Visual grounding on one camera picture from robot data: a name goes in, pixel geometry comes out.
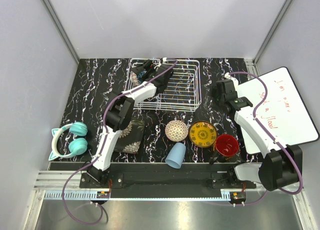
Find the blue cup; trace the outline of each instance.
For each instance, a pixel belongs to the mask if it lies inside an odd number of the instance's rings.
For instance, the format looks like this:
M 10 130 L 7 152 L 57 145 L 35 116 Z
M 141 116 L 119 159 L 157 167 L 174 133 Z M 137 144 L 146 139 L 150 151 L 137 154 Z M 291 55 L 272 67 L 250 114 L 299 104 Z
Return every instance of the blue cup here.
M 166 157 L 165 163 L 172 168 L 179 169 L 184 161 L 185 153 L 186 146 L 181 142 L 177 142 Z

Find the headphones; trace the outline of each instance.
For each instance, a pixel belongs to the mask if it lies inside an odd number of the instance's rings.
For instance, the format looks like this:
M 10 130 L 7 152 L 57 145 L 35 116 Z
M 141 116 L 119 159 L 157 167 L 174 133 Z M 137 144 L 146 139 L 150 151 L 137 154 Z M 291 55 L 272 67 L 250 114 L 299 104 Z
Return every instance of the headphones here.
M 81 138 L 77 138 L 69 144 L 68 146 L 70 151 L 69 154 L 61 155 L 57 149 L 58 139 L 62 135 L 62 133 L 68 129 L 70 133 L 77 136 L 81 136 Z M 88 128 L 82 122 L 70 123 L 70 124 L 64 125 L 61 128 L 54 128 L 51 130 L 51 132 L 53 135 L 53 139 L 51 143 L 52 151 L 49 156 L 49 161 L 52 161 L 57 158 L 64 158 L 64 159 L 72 158 L 76 155 L 83 154 L 88 148 L 88 142 L 83 138 L 83 136 L 87 135 Z

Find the white wall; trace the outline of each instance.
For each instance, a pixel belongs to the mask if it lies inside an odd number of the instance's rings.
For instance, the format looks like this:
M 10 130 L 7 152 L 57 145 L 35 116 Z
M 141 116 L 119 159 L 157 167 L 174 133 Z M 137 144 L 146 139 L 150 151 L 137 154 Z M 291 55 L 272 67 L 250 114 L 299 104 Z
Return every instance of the white wall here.
M 76 64 L 41 0 L 0 0 L 0 228 L 20 229 Z
M 320 130 L 320 0 L 294 0 L 258 62 L 260 73 L 288 67 Z M 301 145 L 303 180 L 312 212 L 320 227 L 320 141 Z
M 285 0 L 50 0 L 80 58 L 253 58 Z

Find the dish rack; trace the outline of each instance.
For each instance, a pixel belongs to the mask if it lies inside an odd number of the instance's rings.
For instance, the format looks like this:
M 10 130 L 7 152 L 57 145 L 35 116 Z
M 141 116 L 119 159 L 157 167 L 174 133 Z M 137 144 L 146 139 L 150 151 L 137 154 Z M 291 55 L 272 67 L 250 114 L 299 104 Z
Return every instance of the dish rack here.
M 160 58 L 132 58 L 130 60 L 125 91 L 135 87 L 131 82 L 131 69 L 148 59 L 152 60 L 154 64 L 160 63 Z M 167 61 L 167 64 L 173 65 L 174 63 L 175 61 L 171 59 Z M 194 112 L 200 104 L 200 63 L 197 60 L 178 59 L 164 92 L 136 104 L 134 109 Z

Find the marble countertop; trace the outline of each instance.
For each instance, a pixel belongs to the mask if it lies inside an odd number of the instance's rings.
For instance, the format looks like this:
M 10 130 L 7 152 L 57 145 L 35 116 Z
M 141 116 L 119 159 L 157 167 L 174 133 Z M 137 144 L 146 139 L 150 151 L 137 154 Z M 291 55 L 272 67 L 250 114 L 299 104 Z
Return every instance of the marble countertop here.
M 194 58 L 200 62 L 200 79 L 202 101 L 195 112 L 176 112 L 162 110 L 135 110 L 133 117 L 143 119 L 145 125 L 144 138 L 137 154 L 113 152 L 112 162 L 125 163 L 164 163 L 167 154 L 174 145 L 165 135 L 165 127 L 171 120 L 181 120 L 190 127 L 194 122 L 207 121 L 217 129 L 218 135 L 230 134 L 239 139 L 240 152 L 230 162 L 251 159 L 246 154 L 241 141 L 241 133 L 229 117 L 215 105 L 211 97 L 211 89 L 216 81 L 222 80 L 226 72 L 247 71 L 242 58 Z M 123 91 L 126 85 L 128 58 L 121 59 L 81 59 L 70 95 L 62 117 L 61 125 L 83 122 L 88 127 L 85 137 L 88 151 L 80 156 L 57 161 L 86 162 L 96 153 L 102 133 L 102 117 L 106 109 L 109 93 L 112 90 Z M 244 75 L 236 76 L 239 83 L 248 80 Z M 75 139 L 65 133 L 58 141 L 58 150 L 62 154 L 69 153 L 68 145 Z M 206 163 L 210 159 L 212 148 L 201 148 L 193 145 L 187 137 L 184 140 L 186 163 Z

